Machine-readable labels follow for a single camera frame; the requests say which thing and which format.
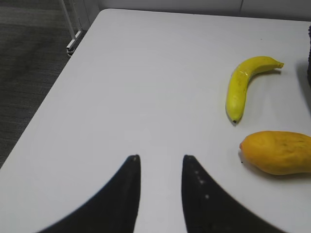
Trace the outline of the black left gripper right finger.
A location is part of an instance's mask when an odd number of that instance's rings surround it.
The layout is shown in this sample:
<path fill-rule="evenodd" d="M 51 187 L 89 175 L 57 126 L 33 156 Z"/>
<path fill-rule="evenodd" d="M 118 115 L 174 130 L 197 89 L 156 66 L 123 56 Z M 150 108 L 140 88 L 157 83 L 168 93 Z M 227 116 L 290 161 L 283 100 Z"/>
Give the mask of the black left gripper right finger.
<path fill-rule="evenodd" d="M 195 156 L 182 166 L 182 206 L 189 233 L 279 233 L 225 192 Z"/>

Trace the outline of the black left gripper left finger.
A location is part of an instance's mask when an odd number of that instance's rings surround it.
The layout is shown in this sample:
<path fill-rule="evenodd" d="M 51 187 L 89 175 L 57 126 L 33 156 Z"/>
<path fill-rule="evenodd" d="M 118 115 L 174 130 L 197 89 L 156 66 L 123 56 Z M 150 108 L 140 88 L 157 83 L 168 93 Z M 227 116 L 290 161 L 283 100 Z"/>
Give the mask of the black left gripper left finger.
<path fill-rule="evenodd" d="M 131 155 L 91 199 L 41 232 L 132 233 L 138 216 L 140 191 L 140 157 Z"/>

